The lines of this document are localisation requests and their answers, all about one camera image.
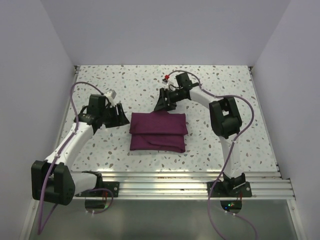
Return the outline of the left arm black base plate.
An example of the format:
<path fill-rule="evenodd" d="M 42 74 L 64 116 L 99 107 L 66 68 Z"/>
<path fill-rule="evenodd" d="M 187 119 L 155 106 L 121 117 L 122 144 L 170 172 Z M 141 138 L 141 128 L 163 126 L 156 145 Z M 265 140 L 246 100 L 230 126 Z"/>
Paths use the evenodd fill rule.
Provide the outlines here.
<path fill-rule="evenodd" d="M 120 183 L 118 181 L 103 181 L 101 188 L 110 190 L 114 198 L 119 196 Z M 107 199 L 111 197 L 111 194 L 108 191 L 103 191 L 102 196 Z"/>

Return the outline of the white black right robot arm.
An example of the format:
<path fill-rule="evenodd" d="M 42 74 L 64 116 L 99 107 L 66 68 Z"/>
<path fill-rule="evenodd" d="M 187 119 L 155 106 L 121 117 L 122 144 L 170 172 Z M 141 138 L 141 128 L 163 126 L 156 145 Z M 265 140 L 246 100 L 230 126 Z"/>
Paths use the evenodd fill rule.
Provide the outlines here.
<path fill-rule="evenodd" d="M 154 110 L 174 110 L 177 102 L 182 100 L 194 101 L 209 110 L 211 128 L 219 138 L 224 165 L 220 174 L 222 179 L 209 184 L 208 195 L 210 197 L 235 196 L 246 183 L 237 146 L 237 136 L 241 132 L 243 122 L 235 98 L 210 93 L 200 82 L 192 82 L 187 72 L 182 72 L 175 77 L 177 86 L 169 81 L 169 78 L 169 75 L 163 78 L 166 87 L 159 90 L 159 98 Z"/>

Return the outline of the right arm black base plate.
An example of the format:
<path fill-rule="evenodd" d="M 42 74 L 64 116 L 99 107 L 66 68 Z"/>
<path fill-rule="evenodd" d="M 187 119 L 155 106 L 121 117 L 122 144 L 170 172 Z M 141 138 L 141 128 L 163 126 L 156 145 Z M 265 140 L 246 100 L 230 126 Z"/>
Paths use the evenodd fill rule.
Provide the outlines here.
<path fill-rule="evenodd" d="M 236 188 L 227 187 L 222 181 L 218 181 L 213 190 L 211 190 L 213 184 L 214 181 L 206 183 L 207 193 L 212 198 L 250 198 L 253 196 L 251 185 L 248 181 Z"/>

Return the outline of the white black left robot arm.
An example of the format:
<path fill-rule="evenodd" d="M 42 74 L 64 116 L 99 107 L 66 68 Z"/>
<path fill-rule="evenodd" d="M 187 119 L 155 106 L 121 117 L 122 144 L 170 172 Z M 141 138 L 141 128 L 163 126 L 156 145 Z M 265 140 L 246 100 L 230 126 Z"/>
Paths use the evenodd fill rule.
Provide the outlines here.
<path fill-rule="evenodd" d="M 43 161 L 31 166 L 32 197 L 38 201 L 67 206 L 75 195 L 89 192 L 92 196 L 103 193 L 102 175 L 86 170 L 71 172 L 71 167 L 85 144 L 102 127 L 128 125 L 121 103 L 115 103 L 115 91 L 92 94 L 88 105 L 74 118 L 72 127 L 60 145 Z"/>

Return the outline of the purple cloth mat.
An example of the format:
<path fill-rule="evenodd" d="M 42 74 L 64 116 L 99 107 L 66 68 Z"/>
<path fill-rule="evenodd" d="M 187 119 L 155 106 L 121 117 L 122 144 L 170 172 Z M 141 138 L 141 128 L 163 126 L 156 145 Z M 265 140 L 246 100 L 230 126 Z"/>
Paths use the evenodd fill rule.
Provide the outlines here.
<path fill-rule="evenodd" d="M 186 115 L 154 111 L 150 113 L 133 112 L 129 133 L 130 150 L 186 151 L 185 135 L 188 134 Z"/>

